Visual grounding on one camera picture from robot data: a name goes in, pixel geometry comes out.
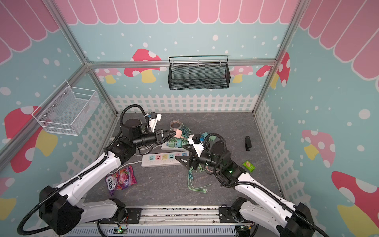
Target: light blue wall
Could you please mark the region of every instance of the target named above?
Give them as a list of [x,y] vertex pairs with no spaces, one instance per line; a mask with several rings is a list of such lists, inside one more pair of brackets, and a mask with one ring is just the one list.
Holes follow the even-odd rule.
[[[96,89],[88,75],[75,86]],[[4,236],[17,236],[16,229],[19,222],[39,202],[39,192],[43,188],[48,185],[54,187],[67,180],[97,158],[114,117],[101,96],[100,101],[100,105],[79,136],[56,134],[58,144],[48,157],[39,149],[35,149],[33,161],[27,170],[15,173],[8,164],[0,173],[0,179],[14,179],[14,183],[1,196],[0,204],[4,203],[4,199],[16,199],[16,206],[12,212],[5,220],[0,221],[0,228]],[[24,229],[37,229],[45,226],[47,225],[37,215],[33,215]],[[36,236],[50,236],[51,234],[52,232],[43,232]]]
[[[229,55],[234,59],[275,58],[287,25],[279,22],[269,25],[258,22],[247,25],[220,22],[83,25],[79,22],[70,28],[89,60],[129,61],[137,49],[148,49],[162,60],[180,55]],[[217,40],[213,40],[214,35],[218,36]]]
[[[307,31],[297,30],[288,53],[291,72],[287,85],[282,87],[278,83],[275,90],[270,88],[258,112],[264,133],[268,135],[264,124],[266,119],[271,119],[273,130],[277,129],[279,134],[280,146],[285,150],[284,154],[275,149],[270,151],[276,172],[281,176],[279,179],[285,187],[284,192],[294,203],[302,201],[312,207],[315,218],[320,225],[326,227],[329,236],[353,237],[349,228],[361,231],[362,235],[357,236],[377,236],[367,234],[368,230],[361,227],[359,222],[352,227],[343,221],[337,206],[354,204],[338,191],[331,175],[334,171],[339,171],[379,186],[379,93],[373,81],[362,80],[352,71],[350,63],[341,63],[334,57],[333,50],[324,49],[319,40],[312,39]],[[359,113],[363,109],[370,111],[369,118],[360,118]],[[309,143],[303,139],[303,130],[331,135],[335,143],[335,160],[330,168],[324,165],[320,154],[314,160],[307,157],[304,147]],[[269,135],[265,140],[272,148]],[[362,149],[358,149],[358,146],[363,146],[364,151],[359,151]],[[293,162],[291,172],[298,171],[298,175],[296,172],[289,172],[288,175],[287,171],[280,175],[283,174],[283,166],[290,166],[287,160],[280,163],[286,152],[289,160],[292,160],[288,164]],[[304,183],[301,197],[298,193],[294,196],[290,192],[290,187],[296,184],[291,179],[285,181],[289,177]],[[305,201],[307,195],[310,196],[309,202]],[[355,196],[356,200],[359,198],[365,196]],[[377,202],[368,205],[377,210]],[[354,213],[349,215],[357,221],[361,219]]]
[[[0,94],[0,119],[21,107],[39,106],[64,80],[81,66],[65,37],[58,31],[48,33],[41,42],[13,57],[0,66],[0,88],[8,88],[10,95]],[[4,124],[0,126],[0,140],[7,138]]]

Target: green snack packet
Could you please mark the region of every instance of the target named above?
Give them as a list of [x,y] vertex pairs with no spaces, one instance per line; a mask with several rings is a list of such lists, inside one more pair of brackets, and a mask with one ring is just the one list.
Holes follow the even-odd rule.
[[253,166],[252,163],[250,163],[250,161],[245,161],[245,163],[243,163],[243,166],[245,166],[249,171],[250,173],[253,172],[253,170],[255,170],[255,166]]

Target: white wire mesh basket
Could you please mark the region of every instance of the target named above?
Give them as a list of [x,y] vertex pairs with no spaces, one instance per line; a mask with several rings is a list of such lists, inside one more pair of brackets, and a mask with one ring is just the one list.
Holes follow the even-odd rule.
[[48,97],[32,116],[49,133],[78,136],[100,104],[97,91],[67,87],[42,108]]

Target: black cable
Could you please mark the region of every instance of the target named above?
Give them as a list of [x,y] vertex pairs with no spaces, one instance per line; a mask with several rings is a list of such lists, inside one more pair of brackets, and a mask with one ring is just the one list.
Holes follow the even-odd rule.
[[106,235],[103,233],[103,231],[102,231],[101,228],[100,228],[100,220],[97,220],[96,225],[97,225],[97,230],[99,231],[99,234],[100,234],[102,237],[108,237],[108,236],[106,236]]
[[255,224],[255,229],[254,229],[254,231],[253,231],[253,233],[251,233],[251,235],[249,236],[249,237],[254,237],[254,235],[257,233],[257,231],[258,231],[258,227],[259,227],[259,225],[256,223]]
[[[123,121],[123,119],[124,119],[124,114],[125,114],[125,112],[128,111],[128,110],[131,109],[131,108],[134,108],[134,107],[139,108],[139,110],[141,110],[142,114],[143,114],[144,116],[146,115],[145,111],[143,110],[143,108],[142,108],[140,105],[130,105],[130,106],[126,107],[126,108],[121,112],[121,114],[120,114],[120,131],[118,132],[118,134],[116,135],[116,137],[114,138],[114,140],[111,142],[111,145],[117,141],[118,137],[119,137],[119,136],[121,135],[121,133],[122,133],[121,126],[122,126],[122,124],[123,124],[122,121]],[[145,129],[145,134],[148,134],[148,133],[149,133],[149,117],[148,117],[148,116],[145,116],[145,119],[146,119],[146,129]]]
[[291,212],[291,214],[295,215],[297,218],[299,218],[300,220],[302,220],[303,222],[305,222],[307,225],[311,226],[314,230],[318,231],[322,236],[329,237],[329,235],[326,234],[318,226],[316,226],[315,224],[311,223],[309,220],[307,220],[306,218],[304,218],[303,216],[301,216],[300,214],[298,214],[297,212],[295,212],[294,210],[292,210],[290,207],[288,207],[286,204],[282,203],[279,199],[277,199],[274,195],[272,195],[272,193],[270,193],[267,189],[265,189],[262,186],[259,186],[258,184],[243,181],[243,182],[238,182],[238,183],[229,184],[229,185],[226,185],[226,184],[222,183],[222,185],[224,187],[227,187],[227,188],[231,188],[231,187],[235,187],[235,186],[239,186],[239,185],[250,185],[250,186],[253,186],[254,188],[257,188],[257,189],[261,190],[262,192],[264,192],[265,194],[267,194],[274,201],[276,201],[284,210],[287,210],[287,211]]
[[47,227],[44,227],[44,228],[40,228],[40,229],[36,229],[36,230],[32,230],[32,231],[25,231],[23,229],[25,223],[28,221],[28,219],[43,205],[45,204],[50,198],[52,198],[53,196],[55,196],[57,193],[59,193],[60,191],[62,191],[63,189],[65,189],[67,186],[73,184],[75,181],[77,181],[78,179],[81,179],[84,175],[88,174],[89,172],[91,172],[92,170],[96,169],[99,165],[101,165],[106,159],[108,158],[108,155],[104,155],[104,157],[101,159],[101,161],[99,161],[96,165],[92,166],[91,168],[83,171],[82,173],[78,174],[77,176],[75,176],[74,178],[70,179],[67,183],[65,183],[64,185],[62,185],[61,187],[57,188],[56,190],[52,191],[49,195],[46,196],[45,199],[43,199],[41,202],[39,202],[33,209],[31,209],[28,214],[26,214],[26,216],[24,216],[24,218],[20,221],[20,224],[18,225],[17,227],[17,233],[19,235],[32,235],[32,234],[36,234],[36,233],[40,233],[42,231],[46,231],[46,230],[49,230],[51,229],[51,227],[47,226]]

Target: vent grille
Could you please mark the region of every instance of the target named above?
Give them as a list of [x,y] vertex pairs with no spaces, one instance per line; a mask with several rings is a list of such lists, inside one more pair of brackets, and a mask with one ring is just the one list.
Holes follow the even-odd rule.
[[[105,235],[124,236],[114,234],[117,226],[101,227]],[[224,226],[129,226],[125,236],[235,236],[236,230],[233,225]],[[97,237],[100,236],[96,226],[78,226],[65,237]]]

